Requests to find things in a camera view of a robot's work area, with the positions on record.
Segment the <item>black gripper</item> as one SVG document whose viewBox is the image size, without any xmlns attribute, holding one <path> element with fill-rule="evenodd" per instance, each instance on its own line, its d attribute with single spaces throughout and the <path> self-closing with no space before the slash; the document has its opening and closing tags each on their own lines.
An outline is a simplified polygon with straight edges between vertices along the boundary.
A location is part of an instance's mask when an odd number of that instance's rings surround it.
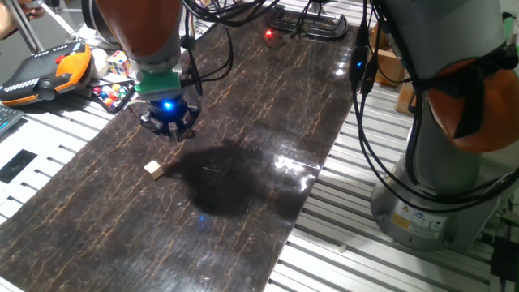
<svg viewBox="0 0 519 292">
<path fill-rule="evenodd" d="M 148 101 L 148 112 L 139 116 L 140 124 L 152 133 L 169 136 L 179 142 L 179 136 L 195 136 L 202 105 L 198 97 L 177 96 L 160 101 Z"/>
</svg>

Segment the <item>person's hand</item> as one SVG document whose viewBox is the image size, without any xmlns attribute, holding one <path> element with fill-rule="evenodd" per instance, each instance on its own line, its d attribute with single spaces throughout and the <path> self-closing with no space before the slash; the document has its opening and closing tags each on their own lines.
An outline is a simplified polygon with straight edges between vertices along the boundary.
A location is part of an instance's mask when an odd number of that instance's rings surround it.
<svg viewBox="0 0 519 292">
<path fill-rule="evenodd" d="M 31 0 L 18 0 L 26 18 L 28 20 L 39 19 L 45 15 L 45 10 L 41 7 L 30 7 Z M 14 16 L 10 13 L 6 5 L 1 3 L 1 40 L 6 40 L 18 30 Z"/>
</svg>

